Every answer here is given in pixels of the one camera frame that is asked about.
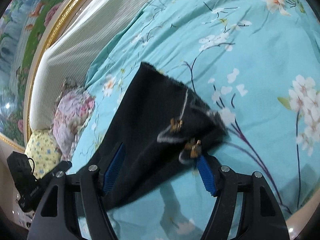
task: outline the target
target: silver screw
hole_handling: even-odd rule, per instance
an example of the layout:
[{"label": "silver screw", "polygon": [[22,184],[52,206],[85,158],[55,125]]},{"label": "silver screw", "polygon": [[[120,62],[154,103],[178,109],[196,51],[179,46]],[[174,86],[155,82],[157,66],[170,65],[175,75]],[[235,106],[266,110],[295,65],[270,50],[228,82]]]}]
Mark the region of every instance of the silver screw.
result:
[{"label": "silver screw", "polygon": [[228,171],[230,171],[230,168],[228,167],[228,166],[221,166],[221,170],[223,171],[223,172],[228,172]]},{"label": "silver screw", "polygon": [[255,176],[256,178],[262,178],[261,172],[258,172],[258,171],[256,171],[256,172],[254,173],[254,176]]},{"label": "silver screw", "polygon": [[63,172],[63,171],[58,171],[58,172],[56,173],[56,177],[57,177],[57,178],[61,178],[63,175],[64,175],[64,172]]},{"label": "silver screw", "polygon": [[98,169],[97,165],[91,165],[89,166],[89,171],[96,171]]}]

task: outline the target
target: turquoise bed sheet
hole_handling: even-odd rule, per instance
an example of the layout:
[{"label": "turquoise bed sheet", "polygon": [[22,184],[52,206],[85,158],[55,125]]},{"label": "turquoise bed sheet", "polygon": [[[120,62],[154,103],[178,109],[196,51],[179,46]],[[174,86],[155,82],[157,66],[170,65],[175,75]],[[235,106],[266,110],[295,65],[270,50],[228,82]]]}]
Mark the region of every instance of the turquoise bed sheet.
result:
[{"label": "turquoise bed sheet", "polygon": [[[85,86],[96,104],[70,173],[99,147],[145,61],[219,111],[230,140],[211,154],[236,172],[262,172],[288,218],[319,188],[319,41],[305,0],[148,1],[89,68]],[[214,203],[190,171],[108,215],[119,239],[193,240]]]}]

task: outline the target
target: blue gripper pad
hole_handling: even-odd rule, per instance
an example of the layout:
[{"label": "blue gripper pad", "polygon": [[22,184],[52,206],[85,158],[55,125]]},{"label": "blue gripper pad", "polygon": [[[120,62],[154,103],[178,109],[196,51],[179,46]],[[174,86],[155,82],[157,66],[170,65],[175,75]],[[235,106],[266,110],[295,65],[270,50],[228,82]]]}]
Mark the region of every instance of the blue gripper pad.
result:
[{"label": "blue gripper pad", "polygon": [[105,194],[107,194],[112,190],[116,182],[116,179],[119,175],[124,158],[125,158],[125,147],[124,147],[124,144],[121,144],[115,156],[113,157],[107,171],[104,173],[102,190]]},{"label": "blue gripper pad", "polygon": [[211,171],[211,168],[210,168],[206,158],[203,155],[201,155],[197,158],[196,166],[199,170],[199,173],[200,173],[200,176],[201,176],[201,179],[202,179],[202,182],[204,184],[205,189],[208,192],[210,192],[212,196],[215,195],[217,192],[217,188],[214,183],[214,175]]}]

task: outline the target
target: wall mural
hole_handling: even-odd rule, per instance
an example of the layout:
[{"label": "wall mural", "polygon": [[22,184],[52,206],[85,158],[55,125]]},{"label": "wall mural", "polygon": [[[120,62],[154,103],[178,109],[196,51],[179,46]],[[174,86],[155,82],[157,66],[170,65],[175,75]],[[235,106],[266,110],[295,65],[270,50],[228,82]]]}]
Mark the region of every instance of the wall mural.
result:
[{"label": "wall mural", "polygon": [[33,55],[64,0],[12,0],[0,18],[0,133],[25,146],[24,96]]}]

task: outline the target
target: painted green grass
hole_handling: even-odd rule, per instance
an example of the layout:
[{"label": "painted green grass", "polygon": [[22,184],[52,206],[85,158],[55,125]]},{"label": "painted green grass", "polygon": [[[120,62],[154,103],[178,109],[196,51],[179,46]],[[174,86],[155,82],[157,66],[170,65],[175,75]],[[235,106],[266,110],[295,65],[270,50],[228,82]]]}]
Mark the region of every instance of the painted green grass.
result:
[{"label": "painted green grass", "polygon": [[30,32],[29,39],[27,41],[25,54],[22,64],[20,66],[20,72],[18,76],[18,102],[17,109],[13,112],[8,121],[4,125],[4,134],[10,139],[16,141],[19,145],[25,146],[23,134],[19,131],[18,121],[23,119],[23,106],[24,96],[26,92],[26,85],[28,80],[29,70],[32,64],[34,53],[39,45],[38,35],[42,35],[45,31],[44,20],[50,9],[57,3],[64,0],[41,0],[45,3],[40,16],[37,18],[33,29]]}]

